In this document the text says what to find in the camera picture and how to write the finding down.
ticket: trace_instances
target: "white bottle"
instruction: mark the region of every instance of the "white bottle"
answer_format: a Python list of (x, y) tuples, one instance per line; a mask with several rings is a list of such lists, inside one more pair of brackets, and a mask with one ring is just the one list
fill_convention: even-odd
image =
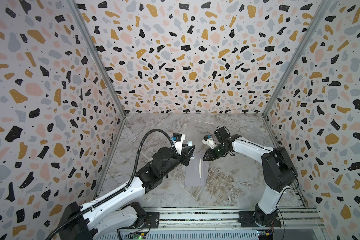
[[(193, 145), (192, 141), (188, 141), (187, 145), (188, 145), (188, 147), (192, 146)], [(192, 155), (191, 155), (191, 159), (195, 159), (195, 155), (193, 154), (193, 152), (192, 152)]]

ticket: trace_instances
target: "patterned wallpaper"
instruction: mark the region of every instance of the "patterned wallpaper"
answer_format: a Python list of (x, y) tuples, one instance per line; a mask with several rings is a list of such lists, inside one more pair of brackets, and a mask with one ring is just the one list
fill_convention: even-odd
[(259, 113), (320, 0), (77, 0), (126, 112)]
[(360, 240), (360, 1), (334, 1), (266, 117), (332, 239)]
[(0, 1), (0, 240), (91, 200), (119, 119), (63, 1)]

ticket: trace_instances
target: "black corrugated hose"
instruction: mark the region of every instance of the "black corrugated hose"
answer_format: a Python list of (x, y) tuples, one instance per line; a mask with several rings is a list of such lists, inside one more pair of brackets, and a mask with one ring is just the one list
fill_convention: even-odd
[[(119, 195), (120, 193), (124, 192), (132, 183), (133, 179), (135, 178), (135, 174), (136, 174), (136, 170), (137, 170), (137, 165), (139, 163), (139, 157), (140, 157), (140, 152), (141, 152), (141, 148), (143, 147), (143, 144), (144, 144), (144, 141), (145, 139), (148, 137), (149, 134), (153, 133), (153, 132), (161, 132), (162, 134), (164, 134), (167, 139), (169, 140), (169, 142), (171, 143), (171, 146), (173, 147), (173, 151), (174, 153), (176, 154), (175, 156), (177, 156), (177, 151), (173, 145), (173, 142), (171, 140), (171, 138), (168, 136), (168, 134), (166, 132), (164, 132), (163, 130), (161, 129), (152, 129), (150, 131), (148, 131), (143, 139), (141, 140), (140, 142), (140, 145), (139, 145), (139, 148), (137, 149), (137, 153), (136, 153), (136, 159), (135, 159), (135, 165), (134, 165), (134, 168), (133, 168), (133, 171), (132, 171), (132, 175), (131, 175), (131, 178), (129, 179), (128, 183), (125, 185), (125, 187), (121, 188), (120, 190), (118, 190), (117, 192), (109, 195), (108, 197), (106, 197), (105, 199), (95, 203), (94, 205), (92, 205), (91, 207), (88, 207), (84, 210), (82, 210), (80, 213), (74, 215), (73, 217), (70, 217), (66, 222), (64, 222), (63, 224), (61, 224), (60, 226), (58, 226), (55, 230), (53, 230), (49, 235), (48, 237), (45, 239), (45, 240), (51, 240), (59, 231), (61, 231), (66, 225), (70, 224), (72, 221), (78, 219), (79, 217), (81, 217), (82, 215), (84, 215), (85, 213), (91, 211), (92, 209), (100, 206), (101, 204), (105, 203), (106, 201), (109, 201), (110, 199), (114, 198), (115, 196)], [(119, 236), (119, 239), (121, 239), (121, 235), (120, 235), (120, 230), (118, 229), (117, 230), (117, 234)]]

